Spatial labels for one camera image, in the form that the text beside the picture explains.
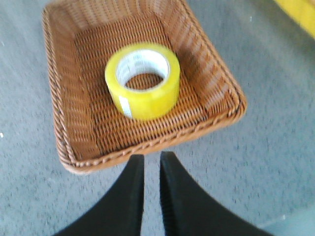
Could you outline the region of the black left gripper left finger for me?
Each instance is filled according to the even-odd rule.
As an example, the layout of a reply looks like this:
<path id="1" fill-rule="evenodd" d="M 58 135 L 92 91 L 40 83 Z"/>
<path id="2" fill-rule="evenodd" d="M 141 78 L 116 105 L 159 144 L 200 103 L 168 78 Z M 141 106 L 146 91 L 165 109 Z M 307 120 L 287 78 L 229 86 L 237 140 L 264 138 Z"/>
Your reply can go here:
<path id="1" fill-rule="evenodd" d="M 57 236 L 139 236 L 144 204 L 144 156 L 132 155 L 108 192 Z"/>

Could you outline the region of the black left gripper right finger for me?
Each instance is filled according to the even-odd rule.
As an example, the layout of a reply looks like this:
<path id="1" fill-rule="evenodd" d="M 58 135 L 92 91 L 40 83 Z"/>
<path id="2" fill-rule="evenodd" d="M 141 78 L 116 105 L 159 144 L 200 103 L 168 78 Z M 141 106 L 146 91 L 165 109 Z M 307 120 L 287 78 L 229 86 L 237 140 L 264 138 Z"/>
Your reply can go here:
<path id="1" fill-rule="evenodd" d="M 167 236 L 267 236 L 219 204 L 183 167 L 175 153 L 160 155 L 160 204 Z"/>

